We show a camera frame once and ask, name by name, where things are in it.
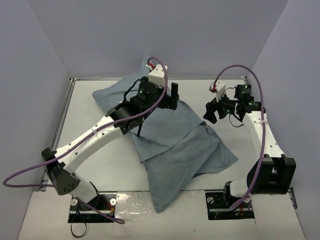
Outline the blue pillowcase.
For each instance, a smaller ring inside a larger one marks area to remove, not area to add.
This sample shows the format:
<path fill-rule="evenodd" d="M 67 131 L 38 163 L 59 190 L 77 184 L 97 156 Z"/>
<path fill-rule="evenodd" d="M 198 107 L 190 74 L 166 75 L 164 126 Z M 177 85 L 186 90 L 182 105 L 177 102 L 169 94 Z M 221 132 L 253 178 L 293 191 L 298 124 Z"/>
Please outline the blue pillowcase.
<path fill-rule="evenodd" d="M 153 206 L 163 212 L 202 174 L 217 174 L 238 161 L 218 134 L 182 100 L 177 109 L 156 108 L 142 130 L 127 133 L 144 165 Z"/>

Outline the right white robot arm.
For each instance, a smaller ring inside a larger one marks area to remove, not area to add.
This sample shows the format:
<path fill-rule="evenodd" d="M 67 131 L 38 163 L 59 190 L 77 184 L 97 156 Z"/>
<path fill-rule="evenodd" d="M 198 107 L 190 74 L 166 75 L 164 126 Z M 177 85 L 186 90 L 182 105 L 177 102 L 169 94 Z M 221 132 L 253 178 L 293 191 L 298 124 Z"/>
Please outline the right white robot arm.
<path fill-rule="evenodd" d="M 212 84 L 209 91 L 215 94 L 205 105 L 204 119 L 215 124 L 226 116 L 235 116 L 247 130 L 258 160 L 246 178 L 229 182 L 228 190 L 222 193 L 222 202 L 229 207 L 239 202 L 247 191 L 250 195 L 285 195 L 291 185 L 296 162 L 288 157 L 278 145 L 267 120 L 266 109 L 255 101 L 251 85 L 234 87 L 234 98 L 230 99 L 225 84 Z"/>

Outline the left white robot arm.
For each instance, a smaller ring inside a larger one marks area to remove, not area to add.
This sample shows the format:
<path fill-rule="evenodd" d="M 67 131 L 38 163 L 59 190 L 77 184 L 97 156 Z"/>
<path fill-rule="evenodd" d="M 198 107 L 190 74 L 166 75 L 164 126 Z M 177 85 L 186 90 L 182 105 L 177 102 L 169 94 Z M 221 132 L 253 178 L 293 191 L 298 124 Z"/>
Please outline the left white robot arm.
<path fill-rule="evenodd" d="M 89 209 L 97 208 L 101 203 L 99 192 L 76 173 L 78 167 L 106 144 L 134 128 L 141 129 L 153 112 L 153 105 L 170 110 L 178 107 L 177 83 L 171 84 L 170 94 L 167 94 L 163 87 L 147 76 L 138 79 L 138 82 L 136 95 L 130 99 L 124 98 L 83 135 L 56 150 L 48 147 L 42 151 L 43 161 L 47 164 L 45 172 L 58 195 L 70 194 L 82 200 Z"/>

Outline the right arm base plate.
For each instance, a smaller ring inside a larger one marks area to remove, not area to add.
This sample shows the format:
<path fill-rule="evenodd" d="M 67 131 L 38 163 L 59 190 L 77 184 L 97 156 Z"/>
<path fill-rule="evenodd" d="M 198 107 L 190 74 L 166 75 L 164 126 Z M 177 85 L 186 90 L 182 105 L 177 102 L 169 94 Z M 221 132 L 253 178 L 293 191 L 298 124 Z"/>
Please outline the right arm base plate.
<path fill-rule="evenodd" d="M 255 214 L 251 203 L 242 202 L 237 208 L 230 210 L 230 206 L 238 200 L 237 197 L 224 196 L 222 190 L 205 192 L 207 217 L 210 221 L 254 219 Z"/>

